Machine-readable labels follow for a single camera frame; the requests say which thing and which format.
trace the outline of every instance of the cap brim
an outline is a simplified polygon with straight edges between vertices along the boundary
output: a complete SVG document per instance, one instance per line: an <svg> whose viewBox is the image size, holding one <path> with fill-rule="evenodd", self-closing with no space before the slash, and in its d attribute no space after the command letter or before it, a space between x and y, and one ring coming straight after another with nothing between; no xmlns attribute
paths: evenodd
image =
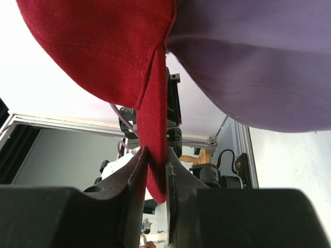
<svg viewBox="0 0 331 248"><path fill-rule="evenodd" d="M137 127L140 146L151 153L148 164L147 188L158 203L166 200L167 153L167 73L166 52L160 45L151 64L150 78L140 109Z"/></svg>

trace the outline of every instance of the red cap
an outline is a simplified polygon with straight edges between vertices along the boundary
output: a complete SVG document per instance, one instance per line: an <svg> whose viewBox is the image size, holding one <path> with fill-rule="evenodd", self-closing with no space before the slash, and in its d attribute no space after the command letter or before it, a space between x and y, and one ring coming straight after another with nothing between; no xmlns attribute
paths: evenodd
<svg viewBox="0 0 331 248"><path fill-rule="evenodd" d="M32 35L76 83L104 101L137 110L140 146L152 154L147 188L164 202L165 39L175 19L175 0L17 2Z"/></svg>

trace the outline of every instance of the black cable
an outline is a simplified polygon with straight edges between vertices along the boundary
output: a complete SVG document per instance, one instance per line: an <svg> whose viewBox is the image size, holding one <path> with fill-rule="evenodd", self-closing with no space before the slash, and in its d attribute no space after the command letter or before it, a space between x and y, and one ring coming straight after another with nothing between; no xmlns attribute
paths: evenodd
<svg viewBox="0 0 331 248"><path fill-rule="evenodd" d="M235 157L236 157L236 156L235 156L235 154L234 154L234 151L231 150L231 149L223 150L223 151L219 154L218 159L217 159L216 167L217 167L217 169L219 169L219 167L220 167L220 165L221 165L222 155L223 155L223 153L225 153L226 151L229 151L229 152L232 153L232 165L231 165L231 171L232 171L234 174L237 175L238 173L234 170L234 160L235 160Z"/></svg>

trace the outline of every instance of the lavender cloth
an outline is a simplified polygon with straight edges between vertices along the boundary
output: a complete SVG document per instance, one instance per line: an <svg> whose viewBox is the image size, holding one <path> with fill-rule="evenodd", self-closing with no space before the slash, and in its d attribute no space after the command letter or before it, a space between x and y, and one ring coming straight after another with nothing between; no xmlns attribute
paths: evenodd
<svg viewBox="0 0 331 248"><path fill-rule="evenodd" d="M331 129L331 0L177 0L168 48L242 124Z"/></svg>

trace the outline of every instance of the white backdrop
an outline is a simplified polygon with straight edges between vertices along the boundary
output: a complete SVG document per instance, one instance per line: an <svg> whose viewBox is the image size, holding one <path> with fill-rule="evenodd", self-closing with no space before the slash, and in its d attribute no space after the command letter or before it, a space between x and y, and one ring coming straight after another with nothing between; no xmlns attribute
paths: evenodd
<svg viewBox="0 0 331 248"><path fill-rule="evenodd" d="M167 66L172 74L180 73L183 133L215 136L225 114L200 91L172 54L167 56ZM80 88L39 46L15 0L0 2L0 98L15 114L117 124L109 105Z"/></svg>

